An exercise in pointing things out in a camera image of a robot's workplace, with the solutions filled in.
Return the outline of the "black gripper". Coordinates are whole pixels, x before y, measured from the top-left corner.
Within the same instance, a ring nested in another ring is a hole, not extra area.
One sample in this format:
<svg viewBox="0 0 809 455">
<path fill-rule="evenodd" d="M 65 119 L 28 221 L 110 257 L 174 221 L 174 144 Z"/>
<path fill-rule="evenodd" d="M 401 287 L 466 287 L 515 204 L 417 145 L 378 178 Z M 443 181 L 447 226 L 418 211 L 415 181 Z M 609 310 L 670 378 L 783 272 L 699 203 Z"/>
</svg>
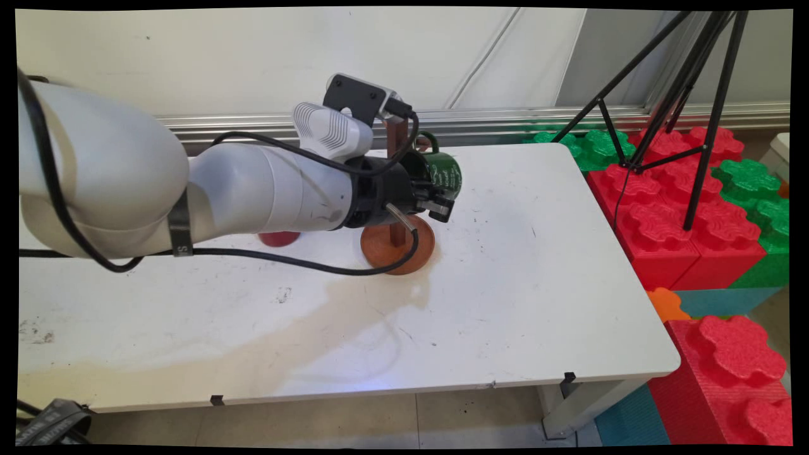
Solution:
<svg viewBox="0 0 809 455">
<path fill-rule="evenodd" d="M 396 220 L 386 210 L 388 203 L 405 215 L 427 211 L 430 218 L 447 224 L 456 204 L 454 199 L 443 194 L 441 186 L 426 179 L 414 179 L 413 192 L 412 176 L 401 164 L 375 176 L 351 174 L 350 178 L 352 200 L 344 220 L 345 228 L 393 224 Z M 428 196 L 417 200 L 415 195 Z"/>
</svg>

